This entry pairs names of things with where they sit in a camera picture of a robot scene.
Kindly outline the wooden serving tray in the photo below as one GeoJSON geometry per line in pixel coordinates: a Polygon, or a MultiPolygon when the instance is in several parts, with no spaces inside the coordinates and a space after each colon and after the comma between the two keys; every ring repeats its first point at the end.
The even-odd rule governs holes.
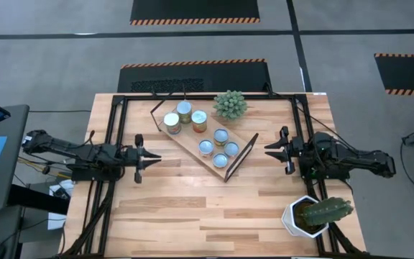
{"type": "Polygon", "coordinates": [[[159,131],[166,133],[172,140],[176,141],[177,144],[182,146],[185,150],[187,150],[191,155],[194,155],[199,161],[201,161],[205,166],[210,168],[212,172],[214,172],[218,177],[222,177],[224,182],[226,183],[236,172],[238,167],[242,164],[242,161],[249,155],[251,150],[254,147],[255,142],[259,136],[256,133],[249,142],[246,142],[240,136],[232,132],[226,126],[222,125],[220,122],[215,120],[212,116],[207,115],[207,128],[204,132],[196,132],[192,126],[188,126],[187,124],[181,124],[180,132],[177,134],[169,133],[166,126],[162,126],[163,121],[157,122],[153,113],[162,106],[162,104],[169,100],[181,100],[182,97],[180,95],[173,96],[172,94],[168,94],[162,97],[162,100],[159,104],[157,104],[150,112],[152,118],[157,125],[159,131]],[[220,152],[225,154],[224,147],[218,146],[213,143],[213,152],[212,155],[204,155],[199,145],[202,140],[210,140],[213,142],[214,132],[216,130],[226,130],[228,133],[229,140],[236,143],[239,146],[238,154],[235,155],[233,158],[228,158],[226,165],[224,167],[217,167],[213,164],[213,157],[220,152]]]}

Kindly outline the olive labelled can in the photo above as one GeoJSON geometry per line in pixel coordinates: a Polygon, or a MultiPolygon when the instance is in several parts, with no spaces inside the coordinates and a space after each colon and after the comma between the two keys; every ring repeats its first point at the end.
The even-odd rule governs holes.
{"type": "Polygon", "coordinates": [[[192,105],[189,101],[180,101],[176,107],[180,122],[183,124],[191,123],[192,105]]]}

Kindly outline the white Saucy O's can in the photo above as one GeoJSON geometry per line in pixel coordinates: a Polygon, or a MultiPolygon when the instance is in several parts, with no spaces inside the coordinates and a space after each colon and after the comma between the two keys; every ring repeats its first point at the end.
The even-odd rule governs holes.
{"type": "Polygon", "coordinates": [[[210,140],[201,140],[198,144],[198,150],[202,157],[210,157],[214,151],[213,143],[210,140]]]}

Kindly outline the small silver-lidded can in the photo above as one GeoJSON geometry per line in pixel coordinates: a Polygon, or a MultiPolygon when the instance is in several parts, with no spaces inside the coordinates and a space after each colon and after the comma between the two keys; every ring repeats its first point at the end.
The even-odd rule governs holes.
{"type": "Polygon", "coordinates": [[[216,168],[225,168],[228,165],[229,158],[224,153],[216,153],[213,156],[212,163],[216,168]]]}

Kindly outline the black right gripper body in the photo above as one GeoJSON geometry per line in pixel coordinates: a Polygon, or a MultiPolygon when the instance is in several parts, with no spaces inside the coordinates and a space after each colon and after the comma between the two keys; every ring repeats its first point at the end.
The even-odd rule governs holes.
{"type": "Polygon", "coordinates": [[[285,159],[287,167],[285,168],[285,173],[287,175],[293,174],[295,172],[295,164],[291,158],[299,158],[303,152],[303,139],[302,137],[292,137],[291,140],[288,138],[289,130],[288,127],[283,126],[280,130],[281,144],[285,150],[285,159]]]}

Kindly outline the green and orange labelled can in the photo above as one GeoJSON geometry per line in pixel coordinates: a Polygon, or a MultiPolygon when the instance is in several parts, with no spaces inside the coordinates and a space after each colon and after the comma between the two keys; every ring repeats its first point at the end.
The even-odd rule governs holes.
{"type": "Polygon", "coordinates": [[[229,157],[233,158],[239,153],[239,146],[235,142],[227,142],[224,145],[224,153],[229,157]]]}

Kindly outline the green cactus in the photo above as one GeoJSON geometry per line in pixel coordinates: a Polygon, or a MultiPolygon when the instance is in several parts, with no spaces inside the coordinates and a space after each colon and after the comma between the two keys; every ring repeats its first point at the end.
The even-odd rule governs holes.
{"type": "Polygon", "coordinates": [[[302,209],[299,215],[310,226],[339,221],[350,215],[354,210],[349,200],[330,197],[302,209]]]}

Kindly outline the white geometric plant pot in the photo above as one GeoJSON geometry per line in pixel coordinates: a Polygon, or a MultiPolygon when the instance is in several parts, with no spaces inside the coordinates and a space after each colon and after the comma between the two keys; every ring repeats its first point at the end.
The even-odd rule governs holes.
{"type": "Polygon", "coordinates": [[[303,196],[285,207],[281,221],[292,236],[316,238],[328,229],[328,223],[308,226],[304,220],[297,216],[297,213],[301,213],[304,207],[317,203],[318,201],[314,198],[303,196]]]}

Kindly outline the potted green succulent plant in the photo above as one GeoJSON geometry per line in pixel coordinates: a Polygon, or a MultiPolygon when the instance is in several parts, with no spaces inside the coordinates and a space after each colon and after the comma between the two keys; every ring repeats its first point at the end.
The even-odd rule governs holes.
{"type": "Polygon", "coordinates": [[[214,98],[213,106],[216,115],[227,120],[235,120],[242,117],[247,110],[247,103],[240,91],[230,91],[219,94],[214,98]]]}

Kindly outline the grey side desk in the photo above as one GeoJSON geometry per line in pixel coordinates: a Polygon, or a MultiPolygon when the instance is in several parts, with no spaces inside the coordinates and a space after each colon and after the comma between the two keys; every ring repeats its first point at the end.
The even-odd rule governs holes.
{"type": "Polygon", "coordinates": [[[7,206],[20,205],[27,189],[12,183],[17,165],[20,147],[24,136],[25,125],[29,112],[26,104],[6,106],[10,112],[8,119],[0,122],[0,137],[5,137],[6,142],[0,152],[0,209],[7,206]]]}

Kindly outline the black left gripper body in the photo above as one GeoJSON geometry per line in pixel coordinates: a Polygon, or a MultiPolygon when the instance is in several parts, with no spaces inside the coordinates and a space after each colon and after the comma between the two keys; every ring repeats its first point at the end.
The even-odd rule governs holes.
{"type": "Polygon", "coordinates": [[[134,144],[135,146],[129,146],[124,152],[124,167],[134,166],[136,171],[134,173],[134,182],[142,182],[142,172],[144,170],[143,166],[143,136],[142,134],[135,135],[134,144]]]}

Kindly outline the black mat with striped edge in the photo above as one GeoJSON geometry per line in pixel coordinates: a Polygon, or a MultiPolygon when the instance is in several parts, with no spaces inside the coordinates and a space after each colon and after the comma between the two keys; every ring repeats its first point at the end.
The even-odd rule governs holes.
{"type": "Polygon", "coordinates": [[[414,54],[375,53],[386,94],[414,96],[414,54]]]}
{"type": "Polygon", "coordinates": [[[119,93],[269,92],[267,61],[258,59],[176,61],[123,65],[119,93]]]}
{"type": "Polygon", "coordinates": [[[257,0],[134,0],[131,26],[254,24],[257,0]]]}

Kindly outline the short yellow labelled can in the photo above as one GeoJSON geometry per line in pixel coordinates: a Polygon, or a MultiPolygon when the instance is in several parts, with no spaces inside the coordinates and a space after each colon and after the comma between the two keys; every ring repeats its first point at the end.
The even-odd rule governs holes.
{"type": "Polygon", "coordinates": [[[217,146],[224,146],[229,139],[229,134],[225,129],[216,129],[213,134],[213,140],[215,145],[217,146]]]}

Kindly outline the orange beans labelled can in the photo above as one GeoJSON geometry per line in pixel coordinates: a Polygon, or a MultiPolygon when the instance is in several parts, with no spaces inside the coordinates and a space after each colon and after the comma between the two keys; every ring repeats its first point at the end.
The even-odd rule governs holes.
{"type": "Polygon", "coordinates": [[[191,122],[195,132],[205,132],[207,129],[207,114],[203,110],[195,110],[191,114],[191,122]]]}

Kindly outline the blue tomato labelled can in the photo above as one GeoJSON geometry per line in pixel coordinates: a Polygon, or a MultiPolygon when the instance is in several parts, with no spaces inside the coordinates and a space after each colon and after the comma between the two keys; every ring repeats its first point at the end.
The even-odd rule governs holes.
{"type": "Polygon", "coordinates": [[[181,131],[180,117],[175,112],[169,112],[164,116],[163,123],[165,124],[167,131],[171,135],[176,135],[181,131]]]}

